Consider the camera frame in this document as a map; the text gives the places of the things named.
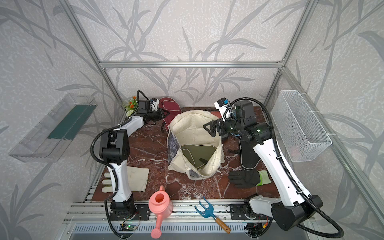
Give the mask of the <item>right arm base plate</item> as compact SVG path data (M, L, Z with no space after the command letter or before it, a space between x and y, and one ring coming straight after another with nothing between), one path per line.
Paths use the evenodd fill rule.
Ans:
M262 214L255 214L246 204L230 204L226 207L226 211L230 213L231 220L244 221L268 221L270 218Z

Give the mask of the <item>maroon paddle case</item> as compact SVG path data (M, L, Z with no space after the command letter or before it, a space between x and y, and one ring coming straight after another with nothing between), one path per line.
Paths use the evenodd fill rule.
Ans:
M172 98L163 97L160 99L159 108L163 111L163 123L162 132L169 132L169 125L172 120L179 114L182 113L180 105Z

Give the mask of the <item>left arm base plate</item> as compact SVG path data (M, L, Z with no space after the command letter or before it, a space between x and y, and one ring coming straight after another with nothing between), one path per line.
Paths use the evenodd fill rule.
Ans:
M151 211L148 204L136 204L136 209L134 211L129 211L124 208L118 208L111 210L109 215L111 221L123 221L123 220L133 220L133 221L148 221L150 218Z

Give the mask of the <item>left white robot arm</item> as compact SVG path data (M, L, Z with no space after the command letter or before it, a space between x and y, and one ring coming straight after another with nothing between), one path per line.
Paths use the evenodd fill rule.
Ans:
M145 124L163 118L163 111L150 111L146 114L131 116L122 124L104 130L101 134L99 156L103 164L107 166L112 180L113 195L109 207L112 213L130 217L137 211L133 193L128 183L129 136Z

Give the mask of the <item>beige canvas bag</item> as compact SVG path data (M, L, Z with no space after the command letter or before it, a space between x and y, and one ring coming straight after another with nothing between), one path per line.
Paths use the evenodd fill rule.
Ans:
M223 145L220 136L212 138L203 128L203 125L216 116L208 111L192 110L177 115L169 125L168 144L168 170L186 174L191 180L204 180L216 174L224 163ZM182 146L202 145L214 146L217 150L208 163L197 170L183 155Z

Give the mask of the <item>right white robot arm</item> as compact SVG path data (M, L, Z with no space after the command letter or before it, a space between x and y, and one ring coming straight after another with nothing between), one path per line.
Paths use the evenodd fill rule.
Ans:
M242 170L228 175L236 188L253 188L267 180L275 183L278 198L255 195L245 199L248 215L255 213L271 217L281 229L288 231L293 227L303 229L303 221L321 213L321 198L311 195L301 184L281 153L270 125L251 119L226 122L219 119L204 124L204 129L213 137L234 132L241 136Z

